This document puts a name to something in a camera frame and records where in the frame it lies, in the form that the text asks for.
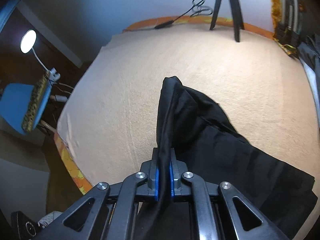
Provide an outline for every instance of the black fabric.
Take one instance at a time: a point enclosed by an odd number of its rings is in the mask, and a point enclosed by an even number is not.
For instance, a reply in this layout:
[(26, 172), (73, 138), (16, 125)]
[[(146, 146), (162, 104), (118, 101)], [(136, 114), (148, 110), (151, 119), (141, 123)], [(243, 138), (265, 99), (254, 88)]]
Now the black fabric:
[[(177, 77), (163, 81), (157, 144), (159, 202), (141, 209), (135, 239), (188, 239), (188, 206), (171, 203), (165, 193), (166, 189), (169, 192), (171, 147), (177, 159), (204, 180), (231, 182), (291, 239), (316, 204), (314, 177), (250, 145), (236, 132), (219, 104), (184, 87)], [(170, 237), (172, 228), (175, 238)]]
[(299, 57), (310, 67), (316, 74), (316, 84), (318, 95), (320, 96), (320, 36), (315, 34), (313, 37), (306, 37), (298, 47)]

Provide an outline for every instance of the beige fleece blanket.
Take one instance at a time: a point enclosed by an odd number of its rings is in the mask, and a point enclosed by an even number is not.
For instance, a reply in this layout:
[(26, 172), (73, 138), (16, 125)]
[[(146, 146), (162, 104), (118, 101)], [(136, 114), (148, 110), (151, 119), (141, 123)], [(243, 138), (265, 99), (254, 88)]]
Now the beige fleece blanket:
[[(320, 196), (315, 104), (300, 62), (247, 31), (176, 25), (127, 32), (103, 47), (68, 100), (58, 134), (95, 185), (122, 181), (151, 158), (164, 77), (218, 102), (252, 145), (316, 178)], [(319, 205), (295, 239), (303, 239)]]

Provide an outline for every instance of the orange patterned tablecloth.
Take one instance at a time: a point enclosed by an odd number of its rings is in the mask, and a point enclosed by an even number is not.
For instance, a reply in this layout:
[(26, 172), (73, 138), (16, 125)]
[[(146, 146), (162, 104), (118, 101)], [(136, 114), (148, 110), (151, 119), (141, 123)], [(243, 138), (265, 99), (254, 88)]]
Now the orange patterned tablecloth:
[[(140, 21), (140, 22), (137, 22), (137, 23), (130, 25), (127, 29), (124, 30), (124, 32), (130, 31), (130, 30), (136, 30), (136, 29), (140, 29), (140, 28), (144, 28), (144, 27), (148, 27), (148, 26), (154, 26), (156, 24), (160, 24), (160, 23), (163, 23), (163, 22), (175, 19), (175, 18), (176, 18), (176, 16), (175, 17), (161, 17), (161, 18)], [(177, 20), (174, 24), (181, 24), (181, 23), (189, 23), (189, 24), (206, 23), (206, 24), (210, 24), (211, 19), (212, 19), (211, 16), (197, 16), (197, 17), (183, 16), (179, 20)], [(217, 25), (232, 27), (233, 21), (231, 19), (219, 17), (217, 19)], [(254, 25), (251, 25), (248, 23), (244, 23), (244, 28), (245, 28), (245, 30), (247, 30), (249, 32), (257, 33), (257, 34), (262, 35), (262, 36), (269, 38), (269, 39), (272, 39), (273, 35), (274, 35), (270, 31), (266, 31), (262, 28), (259, 28), (257, 26), (254, 26)], [(72, 159), (68, 149), (66, 148), (63, 140), (60, 138), (60, 136), (57, 133), (54, 134), (54, 141), (57, 146), (59, 155), (60, 155), (65, 167), (67, 168), (71, 178), (73, 179), (73, 181), (77, 185), (78, 189), (82, 192), (82, 194), (86, 194), (92, 188), (92, 185), (84, 177), (84, 175), (82, 174), (82, 172), (80, 171), (80, 169), (78, 168), (76, 163), (73, 161), (73, 159)]]

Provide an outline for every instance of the triangular cutout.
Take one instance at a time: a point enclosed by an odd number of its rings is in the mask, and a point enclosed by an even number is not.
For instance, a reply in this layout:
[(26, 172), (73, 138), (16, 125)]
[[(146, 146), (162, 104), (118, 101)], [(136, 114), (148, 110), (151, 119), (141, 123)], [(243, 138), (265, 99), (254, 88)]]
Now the triangular cutout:
[(232, 201), (244, 231), (249, 231), (262, 225), (262, 221), (238, 197), (233, 197)]
[(63, 222), (63, 225), (73, 229), (74, 231), (80, 232), (85, 221), (88, 218), (93, 203), (94, 198), (89, 198), (82, 206), (80, 206)]

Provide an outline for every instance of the black tripod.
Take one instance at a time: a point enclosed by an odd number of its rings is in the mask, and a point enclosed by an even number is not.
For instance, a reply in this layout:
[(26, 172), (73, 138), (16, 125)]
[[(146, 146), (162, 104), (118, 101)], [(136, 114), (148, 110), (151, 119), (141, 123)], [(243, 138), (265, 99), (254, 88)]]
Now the black tripod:
[[(235, 30), (235, 40), (236, 42), (240, 42), (239, 29), (244, 30), (240, 2), (239, 0), (229, 0), (229, 1), (230, 1), (230, 7), (231, 7), (231, 14), (233, 18), (233, 28)], [(212, 21), (210, 25), (210, 30), (212, 30), (216, 25), (220, 5), (221, 5), (221, 0), (216, 0), (216, 3), (214, 5)]]

